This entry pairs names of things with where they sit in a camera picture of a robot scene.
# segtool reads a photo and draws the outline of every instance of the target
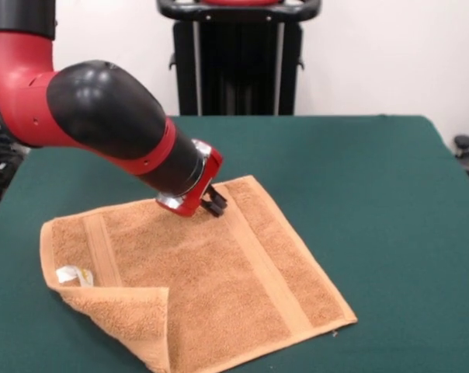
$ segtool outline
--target black metal frame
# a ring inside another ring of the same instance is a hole
[[[301,65],[299,22],[321,0],[225,6],[158,0],[173,27],[181,115],[293,115]]]
[[[305,0],[297,5],[278,2],[264,6],[226,6],[174,0],[157,0],[159,12],[169,18],[182,21],[209,22],[284,22],[297,23],[314,18],[321,11],[321,0]]]
[[[200,23],[200,85],[196,90],[194,23],[173,27],[181,115],[293,115],[302,29],[287,23],[281,64],[277,66],[278,24]],[[276,69],[280,69],[279,95]]]

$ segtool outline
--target orange towel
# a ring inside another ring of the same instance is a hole
[[[140,200],[46,222],[47,286],[156,373],[224,371],[357,321],[254,177],[215,187],[220,218]]]

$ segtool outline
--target white tag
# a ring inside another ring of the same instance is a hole
[[[93,286],[93,274],[89,270],[80,269],[76,266],[65,266],[56,270],[56,273],[58,282],[61,284],[78,278],[82,287],[90,288]]]

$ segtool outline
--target red robot arm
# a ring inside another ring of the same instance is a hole
[[[54,3],[0,0],[0,124],[31,148],[96,153],[156,189],[176,214],[200,205],[222,214],[226,200],[210,185],[221,154],[185,136],[138,80],[108,61],[54,70]]]

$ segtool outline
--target green tablecloth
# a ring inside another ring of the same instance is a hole
[[[469,372],[469,179],[421,117],[177,118],[254,175],[356,312],[250,372]],[[48,291],[44,221],[153,197],[93,154],[35,150],[0,206],[0,372],[146,372]]]

